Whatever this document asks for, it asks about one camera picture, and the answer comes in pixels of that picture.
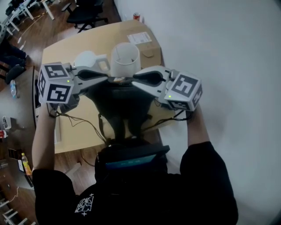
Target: cardboard box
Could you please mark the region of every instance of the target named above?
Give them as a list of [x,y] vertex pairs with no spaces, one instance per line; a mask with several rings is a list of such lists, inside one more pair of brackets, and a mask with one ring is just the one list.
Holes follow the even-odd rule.
[[142,68],[161,65],[161,48],[151,30],[137,20],[119,23],[119,33],[115,37],[116,44],[131,42],[140,50]]

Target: paper label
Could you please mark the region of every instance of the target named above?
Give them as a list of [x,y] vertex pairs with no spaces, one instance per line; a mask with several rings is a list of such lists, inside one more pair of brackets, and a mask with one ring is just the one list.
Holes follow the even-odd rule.
[[152,41],[147,32],[135,33],[127,35],[127,37],[132,44],[141,44]]
[[26,175],[30,176],[32,175],[31,169],[29,167],[28,162],[22,162],[23,166],[25,167],[25,173]]
[[21,160],[18,160],[18,167],[20,171],[24,172]]

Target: black cable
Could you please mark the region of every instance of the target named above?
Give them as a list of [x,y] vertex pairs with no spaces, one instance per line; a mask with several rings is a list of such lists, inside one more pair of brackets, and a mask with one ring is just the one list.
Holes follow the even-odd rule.
[[[52,108],[52,110],[54,110],[54,111],[56,112],[56,114],[57,114],[56,116],[53,116],[53,115],[51,114],[52,110],[49,111],[48,103],[47,103],[47,110],[48,110],[49,116],[52,117],[52,118],[56,118],[57,116],[65,116],[65,117],[68,117],[69,120],[70,120],[70,123],[71,123],[71,126],[72,126],[72,127],[75,127],[76,125],[78,125],[78,124],[80,124],[80,123],[82,123],[82,122],[87,122],[87,123],[89,123],[89,124],[94,128],[94,130],[95,130],[97,136],[105,143],[105,145],[107,145],[106,140],[103,138],[103,136],[99,133],[99,131],[97,130],[97,128],[96,128],[90,121],[85,120],[85,119],[81,119],[81,118],[78,118],[78,117],[70,116],[70,115],[68,115],[68,114],[66,114],[66,113],[59,113],[58,111],[55,111],[55,110]],[[73,123],[72,123],[72,121],[71,121],[70,118],[73,119],[74,121],[80,121],[80,122],[73,125]]]
[[156,98],[154,98],[154,104],[155,104],[157,107],[160,107],[160,106],[161,106],[161,103],[160,103]]
[[191,117],[192,117],[192,112],[190,113],[190,115],[187,117],[187,118],[184,118],[184,119],[177,119],[176,117],[179,116],[182,112],[184,112],[184,110],[181,110],[179,113],[177,113],[176,115],[174,115],[173,117],[170,117],[168,119],[161,119],[161,120],[158,120],[154,125],[150,126],[150,127],[147,127],[143,130],[141,130],[142,132],[148,130],[148,129],[151,129],[153,127],[156,127],[164,122],[167,122],[167,121],[170,121],[170,120],[174,120],[174,121],[185,121],[185,120],[189,120]]
[[99,131],[97,130],[97,128],[96,128],[90,121],[85,120],[85,119],[81,119],[81,118],[78,118],[78,117],[70,116],[70,115],[65,114],[65,113],[59,113],[59,115],[60,115],[60,116],[66,116],[66,117],[68,117],[69,119],[71,118],[71,119],[73,119],[73,120],[75,120],[75,121],[81,120],[79,123],[76,123],[76,124],[74,124],[74,125],[72,124],[72,121],[70,120],[70,122],[71,122],[71,124],[72,124],[73,127],[75,127],[77,124],[80,124],[80,123],[82,123],[82,122],[87,122],[87,123],[89,123],[89,124],[94,128],[94,130],[95,130],[97,136],[107,145],[106,140],[102,137],[102,135],[99,133]]
[[80,155],[81,155],[81,158],[91,167],[95,167],[95,165],[92,165],[90,164],[89,162],[86,161],[86,159],[84,159],[83,155],[82,155],[82,149],[80,149]]

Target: black chair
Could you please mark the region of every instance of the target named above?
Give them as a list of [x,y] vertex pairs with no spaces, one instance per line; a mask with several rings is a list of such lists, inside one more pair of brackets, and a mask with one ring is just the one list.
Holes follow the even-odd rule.
[[6,76],[0,75],[0,78],[3,79],[6,84],[9,84],[11,80],[16,79],[19,75],[21,75],[25,71],[25,68],[21,67],[20,65],[15,65],[11,69],[0,65],[0,69],[7,72]]
[[67,23],[74,23],[75,28],[77,28],[77,24],[84,24],[78,33],[82,30],[86,30],[86,27],[90,25],[92,28],[95,27],[95,22],[104,21],[108,24],[107,18],[99,18],[98,14],[102,13],[102,5],[104,0],[77,0],[77,6],[73,11],[70,9],[71,3],[68,3],[61,10],[64,12],[67,10],[70,15],[67,19]]

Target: white mug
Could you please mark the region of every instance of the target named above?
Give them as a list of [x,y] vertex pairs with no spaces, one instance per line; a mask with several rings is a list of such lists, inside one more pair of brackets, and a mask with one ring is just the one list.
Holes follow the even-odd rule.
[[[101,67],[101,62],[104,62],[105,67]],[[96,55],[92,51],[81,52],[75,59],[73,65],[77,66],[87,66],[91,68],[99,68],[101,72],[106,72],[110,70],[110,65],[106,54]]]

